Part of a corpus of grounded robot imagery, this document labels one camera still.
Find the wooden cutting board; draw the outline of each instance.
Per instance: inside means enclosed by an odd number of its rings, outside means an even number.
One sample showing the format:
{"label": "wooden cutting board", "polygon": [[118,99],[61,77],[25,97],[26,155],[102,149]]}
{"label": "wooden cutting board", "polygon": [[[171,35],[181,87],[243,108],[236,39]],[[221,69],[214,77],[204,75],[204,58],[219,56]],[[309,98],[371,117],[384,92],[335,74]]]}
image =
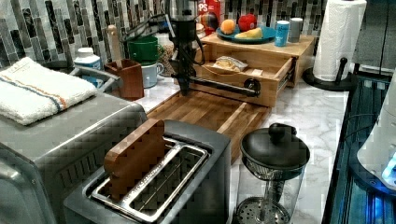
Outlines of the wooden cutting board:
{"label": "wooden cutting board", "polygon": [[241,138],[260,128],[270,112],[270,107],[191,90],[188,96],[174,94],[151,109],[148,117],[184,121],[228,135],[232,139],[233,163],[240,155]]}

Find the knob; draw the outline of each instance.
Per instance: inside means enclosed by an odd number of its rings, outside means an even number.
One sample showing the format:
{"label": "knob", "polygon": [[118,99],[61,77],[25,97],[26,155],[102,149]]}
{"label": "knob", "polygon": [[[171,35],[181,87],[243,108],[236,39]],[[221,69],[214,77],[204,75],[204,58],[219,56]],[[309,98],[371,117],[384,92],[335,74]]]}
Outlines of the knob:
{"label": "knob", "polygon": [[273,123],[268,129],[268,134],[270,134],[272,143],[279,142],[285,136],[286,132],[293,135],[297,134],[297,130],[294,127],[286,124]]}

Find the paper towel roll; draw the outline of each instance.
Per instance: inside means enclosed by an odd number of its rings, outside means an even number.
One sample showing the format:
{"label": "paper towel roll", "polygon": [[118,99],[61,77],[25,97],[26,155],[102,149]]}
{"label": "paper towel roll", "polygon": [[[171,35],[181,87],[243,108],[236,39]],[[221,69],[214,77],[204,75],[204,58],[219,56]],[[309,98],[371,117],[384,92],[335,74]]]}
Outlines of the paper towel roll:
{"label": "paper towel roll", "polygon": [[363,0],[328,1],[313,70],[316,78],[334,81],[343,57],[347,63],[341,79],[347,77],[365,9]]}

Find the wooden shelf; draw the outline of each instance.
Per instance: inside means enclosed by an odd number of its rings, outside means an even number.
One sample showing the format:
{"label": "wooden shelf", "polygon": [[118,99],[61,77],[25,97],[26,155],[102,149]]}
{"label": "wooden shelf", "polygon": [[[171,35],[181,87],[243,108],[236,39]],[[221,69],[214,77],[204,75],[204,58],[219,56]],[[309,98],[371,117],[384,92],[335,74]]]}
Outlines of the wooden shelf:
{"label": "wooden shelf", "polygon": [[274,42],[265,44],[238,44],[218,38],[217,34],[208,35],[201,39],[204,44],[216,44],[218,46],[234,49],[259,51],[269,54],[285,55],[288,57],[300,57],[311,47],[315,37],[312,35],[301,35],[299,43],[287,43],[286,47],[276,47]]}
{"label": "wooden shelf", "polygon": [[[247,97],[202,85],[191,84],[191,87],[243,102],[274,107],[277,96],[284,88],[294,87],[304,70],[311,66],[315,38],[303,35],[300,40],[300,43],[288,43],[286,47],[279,48],[274,42],[245,45],[219,39],[217,34],[206,36],[201,39],[204,43],[206,63],[194,66],[196,76],[236,87],[244,87],[247,79],[254,78],[261,84],[261,94],[258,97]],[[248,68],[240,73],[214,68],[213,62],[221,56],[229,56],[247,63]],[[202,52],[198,50],[196,61],[201,61],[201,57]]]}

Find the fruit bowl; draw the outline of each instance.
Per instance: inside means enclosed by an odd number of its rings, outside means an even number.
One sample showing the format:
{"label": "fruit bowl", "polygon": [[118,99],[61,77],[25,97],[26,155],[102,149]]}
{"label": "fruit bowl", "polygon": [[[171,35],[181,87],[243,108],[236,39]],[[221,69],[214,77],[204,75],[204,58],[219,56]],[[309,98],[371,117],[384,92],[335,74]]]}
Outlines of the fruit bowl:
{"label": "fruit bowl", "polygon": [[216,33],[218,34],[218,37],[223,40],[228,40],[240,44],[262,44],[272,41],[273,38],[275,37],[275,33],[276,33],[275,29],[266,26],[260,26],[260,28],[262,28],[262,38],[249,38],[249,39],[235,38],[235,35],[241,33],[238,26],[235,27],[235,30],[230,35],[225,35],[220,30],[220,28],[216,30]]}

